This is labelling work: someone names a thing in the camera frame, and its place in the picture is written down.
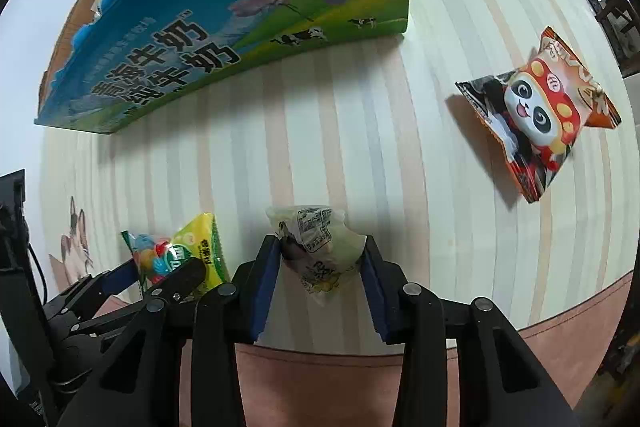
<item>striped table surface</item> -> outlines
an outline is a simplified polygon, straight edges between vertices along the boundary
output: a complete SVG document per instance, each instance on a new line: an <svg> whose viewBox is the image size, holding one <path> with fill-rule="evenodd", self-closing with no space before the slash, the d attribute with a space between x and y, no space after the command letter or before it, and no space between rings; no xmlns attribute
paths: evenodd
<svg viewBox="0 0 640 427"><path fill-rule="evenodd" d="M454 83L523 64L551 25L622 116L587 128L538 203L514 187L495 139ZM233 272L271 233L266 207L330 204L441 298L491 297L517 328L558 314L634 264L640 222L630 103L586 0L411 0L404 36L333 46L238 74L113 136L47 129L42 201L60 257L69 200L92 271L128 257L118 232L170 235L214 211ZM282 269L260 344L391 353L362 284L325 306Z"/></svg>

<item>cartoon panda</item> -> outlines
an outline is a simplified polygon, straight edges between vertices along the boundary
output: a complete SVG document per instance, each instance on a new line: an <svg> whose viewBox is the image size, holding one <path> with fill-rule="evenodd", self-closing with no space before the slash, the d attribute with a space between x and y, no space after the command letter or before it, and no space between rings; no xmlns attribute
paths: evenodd
<svg viewBox="0 0 640 427"><path fill-rule="evenodd" d="M511 76L504 103L513 124L529 138L532 152L545 168L558 171L554 157L567 152L580 129L580 114L562 82L543 60L533 60Z"/></svg>

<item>orange snack wrapper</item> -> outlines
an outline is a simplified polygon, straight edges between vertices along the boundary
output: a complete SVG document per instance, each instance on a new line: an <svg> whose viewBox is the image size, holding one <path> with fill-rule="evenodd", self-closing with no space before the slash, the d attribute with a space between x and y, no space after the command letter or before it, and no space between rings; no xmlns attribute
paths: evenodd
<svg viewBox="0 0 640 427"><path fill-rule="evenodd" d="M622 121L602 86L550 27L527 64L456 86L501 143L529 203L540 199L584 126L613 129Z"/></svg>

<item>metal screw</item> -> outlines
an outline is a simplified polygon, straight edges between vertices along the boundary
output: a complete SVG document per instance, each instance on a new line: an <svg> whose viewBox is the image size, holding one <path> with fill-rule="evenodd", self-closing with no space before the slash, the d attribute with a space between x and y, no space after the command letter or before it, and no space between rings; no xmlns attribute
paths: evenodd
<svg viewBox="0 0 640 427"><path fill-rule="evenodd" d="M223 282L220 286L218 286L218 295L222 297L228 297L229 295L233 295L236 293L236 285L232 282Z"/></svg>
<svg viewBox="0 0 640 427"><path fill-rule="evenodd" d="M494 308L494 303L492 303L486 297L479 297L476 299L476 308L478 308L481 312L487 312Z"/></svg>
<svg viewBox="0 0 640 427"><path fill-rule="evenodd" d="M153 299L146 304L146 310L151 313L159 312L162 308L164 308L162 299Z"/></svg>
<svg viewBox="0 0 640 427"><path fill-rule="evenodd" d="M422 293L422 287L415 282L408 282L402 286L402 291L407 295L420 295Z"/></svg>

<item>panda snack package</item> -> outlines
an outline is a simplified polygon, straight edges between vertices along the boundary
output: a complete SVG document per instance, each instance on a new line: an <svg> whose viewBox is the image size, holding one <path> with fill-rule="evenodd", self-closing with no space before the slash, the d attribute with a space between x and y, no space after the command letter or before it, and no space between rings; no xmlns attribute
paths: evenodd
<svg viewBox="0 0 640 427"><path fill-rule="evenodd" d="M456 85L501 142L529 203L540 199L583 126L613 129L621 122L600 84L549 27L524 66Z"/></svg>
<svg viewBox="0 0 640 427"><path fill-rule="evenodd" d="M210 289L230 280L222 259L216 219L208 212L196 216L173 237L156 237L146 233L133 235L125 230L122 238L136 262L143 292L190 257L202 259L206 267L205 280L194 290L193 297L202 297Z"/></svg>
<svg viewBox="0 0 640 427"><path fill-rule="evenodd" d="M343 210L322 205L270 207L267 216L280 238L284 263L319 304L357 275L367 237L345 226Z"/></svg>

